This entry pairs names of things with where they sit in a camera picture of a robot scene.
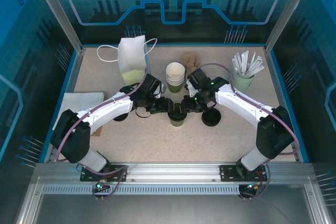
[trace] green cup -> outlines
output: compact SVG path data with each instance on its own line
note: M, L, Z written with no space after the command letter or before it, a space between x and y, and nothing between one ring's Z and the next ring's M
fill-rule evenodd
M168 84L168 88L169 88L170 92L172 92L172 93L179 93L182 89L182 86L183 86L183 82L178 86L172 86L169 83L167 83L167 84Z
M175 127L180 127L184 119L187 117L187 113L181 112L181 105L179 103L174 104L174 110L171 112L168 112L168 117L170 119L170 122Z
M254 77L256 75L248 78L248 79L244 79L240 76L237 75L236 71L232 71L232 82L233 82L233 86L238 89L241 93L244 93L247 91L248 87L251 85Z

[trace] table surface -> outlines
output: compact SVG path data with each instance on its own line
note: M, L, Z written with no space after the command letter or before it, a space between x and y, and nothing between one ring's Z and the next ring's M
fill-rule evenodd
M150 52L151 74L165 83L165 68L171 62L179 62L180 56L195 52L202 63L216 62L232 67L235 53L246 50L264 59L265 69L259 72L246 94L272 106L279 105L274 85L261 47L155 47ZM117 58L117 51L101 48L103 59ZM228 78L222 68L209 66L204 71L211 78ZM74 92L104 92L113 96L124 86L117 62L103 62L97 57L96 48L86 48ZM174 102L180 102L186 90L174 94L168 89L163 94ZM166 113L151 115L147 119L129 113L123 122L110 121L102 127L99 137L91 136L90 146L112 162L235 162L256 143L256 130L245 119L224 106L216 106L222 114L215 127L203 124L201 113L188 114L180 127L174 127ZM140 115L147 115L139 108ZM278 156L276 161L295 161L294 156Z

